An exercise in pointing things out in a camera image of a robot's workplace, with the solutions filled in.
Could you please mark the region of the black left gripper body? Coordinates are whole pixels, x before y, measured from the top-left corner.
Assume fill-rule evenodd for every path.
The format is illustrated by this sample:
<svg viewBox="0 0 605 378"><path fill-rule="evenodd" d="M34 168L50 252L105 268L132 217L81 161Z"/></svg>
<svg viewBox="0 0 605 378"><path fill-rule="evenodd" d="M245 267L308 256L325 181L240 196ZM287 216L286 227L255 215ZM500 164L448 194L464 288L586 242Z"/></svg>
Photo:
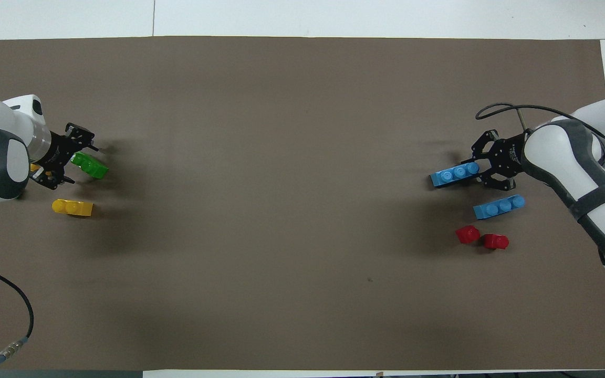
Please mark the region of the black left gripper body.
<svg viewBox="0 0 605 378"><path fill-rule="evenodd" d="M50 172L54 179L65 179L65 166L70 158L79 151L79 130L67 128L65 134L50 132L50 146L41 158L35 160L35 164Z"/></svg>

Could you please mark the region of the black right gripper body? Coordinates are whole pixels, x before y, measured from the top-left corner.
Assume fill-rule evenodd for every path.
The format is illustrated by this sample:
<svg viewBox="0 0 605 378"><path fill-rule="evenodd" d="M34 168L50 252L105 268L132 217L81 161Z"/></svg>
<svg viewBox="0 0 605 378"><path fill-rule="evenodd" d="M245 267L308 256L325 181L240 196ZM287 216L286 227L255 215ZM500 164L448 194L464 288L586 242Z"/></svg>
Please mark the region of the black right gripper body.
<svg viewBox="0 0 605 378"><path fill-rule="evenodd" d="M526 134L520 133L509 138L500 138L497 132L489 132L492 146L489 149L490 182L513 182L516 175L523 172L520 158Z"/></svg>

